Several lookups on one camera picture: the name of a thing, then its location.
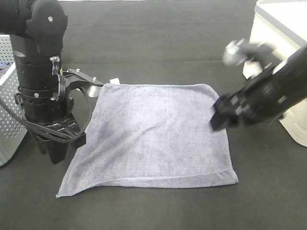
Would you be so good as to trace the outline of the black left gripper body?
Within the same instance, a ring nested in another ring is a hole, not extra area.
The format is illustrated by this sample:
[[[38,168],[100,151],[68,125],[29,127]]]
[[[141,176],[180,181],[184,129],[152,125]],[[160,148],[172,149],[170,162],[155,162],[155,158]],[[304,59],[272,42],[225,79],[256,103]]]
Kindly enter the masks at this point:
[[[86,125],[79,126],[73,115],[51,123],[33,124],[33,137],[43,155],[47,153],[47,142],[68,143],[78,149],[86,143]]]

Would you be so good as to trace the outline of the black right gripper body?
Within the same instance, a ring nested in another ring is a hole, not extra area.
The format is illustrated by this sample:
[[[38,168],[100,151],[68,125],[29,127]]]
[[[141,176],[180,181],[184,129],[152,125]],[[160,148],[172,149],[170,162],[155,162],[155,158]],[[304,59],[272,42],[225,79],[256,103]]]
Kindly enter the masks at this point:
[[[236,117],[238,125],[246,125],[247,117],[243,109],[243,104],[246,99],[247,95],[243,92],[221,95],[213,104],[214,113],[218,112]]]

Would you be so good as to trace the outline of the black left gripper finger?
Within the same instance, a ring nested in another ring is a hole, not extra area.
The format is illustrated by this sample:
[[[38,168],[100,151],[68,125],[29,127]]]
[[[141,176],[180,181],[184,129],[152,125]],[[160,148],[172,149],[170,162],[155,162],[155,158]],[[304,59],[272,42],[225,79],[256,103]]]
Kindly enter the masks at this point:
[[[68,143],[49,141],[47,142],[47,153],[53,164],[58,164],[66,157]]]

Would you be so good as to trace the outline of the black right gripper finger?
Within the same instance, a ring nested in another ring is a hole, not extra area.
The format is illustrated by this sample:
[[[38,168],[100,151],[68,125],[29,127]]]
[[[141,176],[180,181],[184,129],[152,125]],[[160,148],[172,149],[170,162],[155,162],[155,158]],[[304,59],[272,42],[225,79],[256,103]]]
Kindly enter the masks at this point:
[[[219,131],[224,128],[237,126],[237,118],[215,112],[210,119],[210,124],[213,131]]]

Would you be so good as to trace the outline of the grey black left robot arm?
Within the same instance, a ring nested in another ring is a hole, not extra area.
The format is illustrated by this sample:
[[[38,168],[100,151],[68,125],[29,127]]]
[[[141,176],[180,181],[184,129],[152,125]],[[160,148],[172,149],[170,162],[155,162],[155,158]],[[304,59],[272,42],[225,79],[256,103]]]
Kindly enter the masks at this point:
[[[75,89],[84,90],[88,80],[72,72],[61,73],[61,52],[68,17],[56,0],[3,0],[0,31],[11,39],[19,81],[15,113],[3,108],[35,139],[41,153],[53,164],[65,159],[69,146],[86,143],[84,127],[72,114]]]

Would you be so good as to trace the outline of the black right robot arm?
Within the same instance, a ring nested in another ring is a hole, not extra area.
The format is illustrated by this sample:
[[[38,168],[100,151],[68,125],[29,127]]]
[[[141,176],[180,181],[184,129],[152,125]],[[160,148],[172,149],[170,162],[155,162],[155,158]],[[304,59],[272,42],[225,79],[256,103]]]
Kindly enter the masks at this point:
[[[221,95],[213,105],[212,130],[251,126],[281,119],[285,111],[307,97],[307,47],[278,65],[269,65],[232,94]]]

